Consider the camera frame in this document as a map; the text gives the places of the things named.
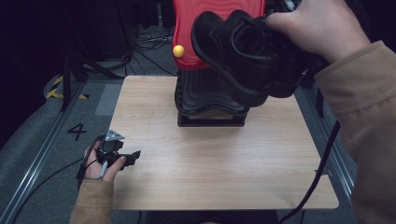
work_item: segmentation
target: small black device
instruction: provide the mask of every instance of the small black device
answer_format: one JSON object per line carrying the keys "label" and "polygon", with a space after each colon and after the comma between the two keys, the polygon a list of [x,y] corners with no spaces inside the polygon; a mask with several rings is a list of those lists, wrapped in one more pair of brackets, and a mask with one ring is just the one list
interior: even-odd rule
{"label": "small black device", "polygon": [[96,152],[98,161],[101,164],[107,161],[107,167],[110,167],[119,157],[124,156],[126,160],[121,170],[123,170],[125,166],[134,165],[134,162],[140,157],[140,151],[136,151],[132,154],[120,154],[119,149],[123,146],[123,142],[120,140],[124,138],[123,135],[109,129],[106,138],[100,141],[99,148]]}
{"label": "small black device", "polygon": [[87,165],[87,161],[90,157],[93,146],[96,144],[97,141],[100,141],[99,148],[96,151],[97,161],[104,165],[103,173],[101,172],[101,176],[99,176],[98,179],[102,177],[106,168],[110,167],[118,158],[122,156],[124,156],[126,160],[120,170],[123,170],[125,166],[134,165],[134,162],[139,159],[141,151],[139,150],[132,154],[120,154],[119,150],[123,146],[123,142],[121,142],[120,140],[124,138],[125,137],[123,135],[116,133],[111,129],[108,130],[107,134],[102,134],[95,138],[87,154],[85,155],[82,164],[79,166],[76,176],[76,180],[78,181],[78,189],[81,186],[88,166],[93,163],[91,162]]}

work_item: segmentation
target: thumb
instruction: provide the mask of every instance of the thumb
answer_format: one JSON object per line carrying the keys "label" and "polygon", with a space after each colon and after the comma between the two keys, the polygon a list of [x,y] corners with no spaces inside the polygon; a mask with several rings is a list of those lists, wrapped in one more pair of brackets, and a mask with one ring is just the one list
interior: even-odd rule
{"label": "thumb", "polygon": [[279,31],[284,35],[288,35],[287,32],[292,27],[293,19],[290,16],[291,12],[275,12],[268,16],[267,26],[271,30]]}
{"label": "thumb", "polygon": [[105,176],[103,176],[104,181],[114,181],[117,172],[122,168],[125,163],[126,158],[124,156],[118,158],[107,170]]}

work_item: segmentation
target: wooden table surface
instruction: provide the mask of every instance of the wooden table surface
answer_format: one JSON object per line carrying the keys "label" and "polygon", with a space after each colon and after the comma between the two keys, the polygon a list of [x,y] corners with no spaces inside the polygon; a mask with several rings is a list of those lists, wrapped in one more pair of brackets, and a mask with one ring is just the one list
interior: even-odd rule
{"label": "wooden table surface", "polygon": [[[114,209],[290,209],[304,197],[319,155],[294,97],[269,97],[244,127],[178,127],[176,77],[127,77],[110,128],[120,153],[141,150],[115,180]],[[305,205],[335,208],[324,175]]]}

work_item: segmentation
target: jacket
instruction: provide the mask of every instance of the jacket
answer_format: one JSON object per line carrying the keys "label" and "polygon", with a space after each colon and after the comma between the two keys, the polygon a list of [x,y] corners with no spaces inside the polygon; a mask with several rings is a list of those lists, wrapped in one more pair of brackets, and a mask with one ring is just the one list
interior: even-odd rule
{"label": "jacket", "polygon": [[[379,41],[315,79],[358,165],[352,205],[360,224],[396,223],[396,55]],[[113,183],[84,180],[70,223],[110,223]]]}

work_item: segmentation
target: shoe sole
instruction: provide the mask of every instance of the shoe sole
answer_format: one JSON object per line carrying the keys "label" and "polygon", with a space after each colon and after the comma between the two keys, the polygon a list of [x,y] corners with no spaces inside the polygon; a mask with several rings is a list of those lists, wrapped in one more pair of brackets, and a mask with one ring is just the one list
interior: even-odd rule
{"label": "shoe sole", "polygon": [[221,62],[216,61],[210,56],[206,55],[200,48],[195,38],[195,22],[191,30],[191,43],[195,54],[204,63],[207,63],[219,74],[220,86],[230,94],[230,96],[239,104],[245,106],[259,106],[264,104],[268,98],[268,91],[254,91],[248,89],[239,82],[237,82],[233,76],[223,68]]}

